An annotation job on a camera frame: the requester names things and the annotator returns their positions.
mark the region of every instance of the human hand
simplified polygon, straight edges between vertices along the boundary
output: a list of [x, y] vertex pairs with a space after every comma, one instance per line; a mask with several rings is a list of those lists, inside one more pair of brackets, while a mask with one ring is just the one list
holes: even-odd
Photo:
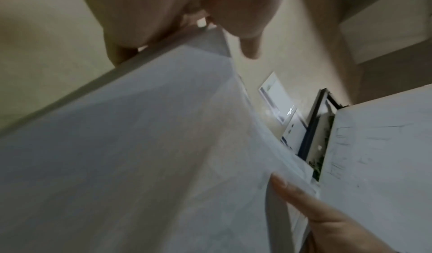
[[139, 47], [158, 42], [187, 26], [196, 13], [203, 11], [240, 39], [246, 57], [256, 59], [263, 30], [281, 1], [86, 0], [104, 29], [107, 54], [114, 65], [137, 54]]
[[271, 176], [276, 193], [309, 219], [311, 235], [305, 253], [395, 253], [387, 244], [357, 222], [287, 183], [277, 174]]

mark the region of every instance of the floor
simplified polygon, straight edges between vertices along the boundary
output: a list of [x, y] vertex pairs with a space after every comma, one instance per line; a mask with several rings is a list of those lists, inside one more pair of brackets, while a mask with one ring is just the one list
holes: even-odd
[[[361, 71], [338, 29], [338, 3], [284, 0], [259, 60], [244, 58], [228, 36], [252, 105], [277, 137], [285, 127], [258, 93], [272, 72], [306, 119], [321, 88], [342, 104], [355, 102]], [[112, 69], [102, 29], [82, 0], [0, 0], [0, 32], [0, 128]]]

